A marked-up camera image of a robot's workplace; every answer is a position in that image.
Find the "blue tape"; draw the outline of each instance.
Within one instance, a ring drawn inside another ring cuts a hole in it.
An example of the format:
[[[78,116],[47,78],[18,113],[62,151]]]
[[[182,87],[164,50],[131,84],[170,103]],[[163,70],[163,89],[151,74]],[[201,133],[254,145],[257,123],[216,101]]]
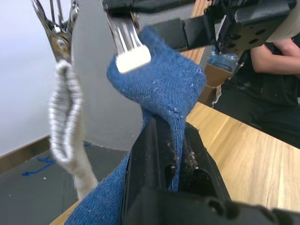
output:
[[[42,170],[52,166],[55,163],[55,160],[50,160],[50,157],[46,157],[46,158],[37,157],[37,160],[40,162],[43,162],[43,163],[47,163],[47,165],[45,165],[44,167],[40,168],[37,171],[24,172],[24,173],[22,173],[23,176],[29,177],[30,175],[37,174],[37,173],[41,172]]]

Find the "person's arm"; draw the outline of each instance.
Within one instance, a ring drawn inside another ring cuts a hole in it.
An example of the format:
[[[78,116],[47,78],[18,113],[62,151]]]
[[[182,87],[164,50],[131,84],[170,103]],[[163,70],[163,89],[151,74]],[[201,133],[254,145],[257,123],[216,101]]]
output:
[[[265,45],[251,49],[254,71],[274,75],[300,74],[300,58],[274,55]]]
[[[274,42],[274,45],[285,56],[300,57],[300,48],[292,41],[292,39],[285,39]]]

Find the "wooden baseboard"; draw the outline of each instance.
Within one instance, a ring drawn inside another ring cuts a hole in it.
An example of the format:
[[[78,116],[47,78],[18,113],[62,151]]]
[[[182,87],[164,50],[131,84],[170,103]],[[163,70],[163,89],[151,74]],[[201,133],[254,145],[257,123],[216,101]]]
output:
[[[16,149],[0,157],[0,174],[24,163],[36,155],[49,150],[49,136],[43,137],[22,148]]]

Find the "person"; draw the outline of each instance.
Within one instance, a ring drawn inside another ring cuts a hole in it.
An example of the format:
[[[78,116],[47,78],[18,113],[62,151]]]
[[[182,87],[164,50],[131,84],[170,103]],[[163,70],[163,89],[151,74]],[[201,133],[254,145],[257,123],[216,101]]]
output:
[[[244,56],[213,108],[300,148],[300,34]]]

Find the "screw hole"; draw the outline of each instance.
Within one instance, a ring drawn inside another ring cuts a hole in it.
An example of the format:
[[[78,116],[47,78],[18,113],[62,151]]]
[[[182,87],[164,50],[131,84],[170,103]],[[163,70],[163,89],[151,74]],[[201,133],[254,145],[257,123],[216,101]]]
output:
[[[221,206],[221,204],[219,202],[217,202],[216,200],[210,200],[208,202],[208,206],[211,208],[211,210],[214,213],[217,213],[219,216],[223,216],[224,215],[224,209]]]
[[[253,39],[253,40],[249,41],[249,44],[254,44],[254,43],[257,42],[257,41],[258,41],[257,38],[256,38],[256,39]]]
[[[255,35],[261,35],[266,31],[266,29],[259,30],[255,33]]]
[[[227,219],[235,219],[238,217],[240,210],[239,207],[233,202],[226,202],[226,218]]]
[[[279,224],[284,224],[284,225],[293,225],[293,219],[290,214],[284,212],[284,211],[279,211],[279,210],[273,210],[273,214],[276,216],[276,219],[278,220]]]
[[[234,43],[230,43],[230,44],[227,45],[227,48],[233,48],[233,47],[235,47]]]
[[[241,38],[241,35],[238,35],[238,34],[232,34],[231,36],[230,36],[230,38],[232,39],[232,40],[238,40],[238,39],[240,39]]]

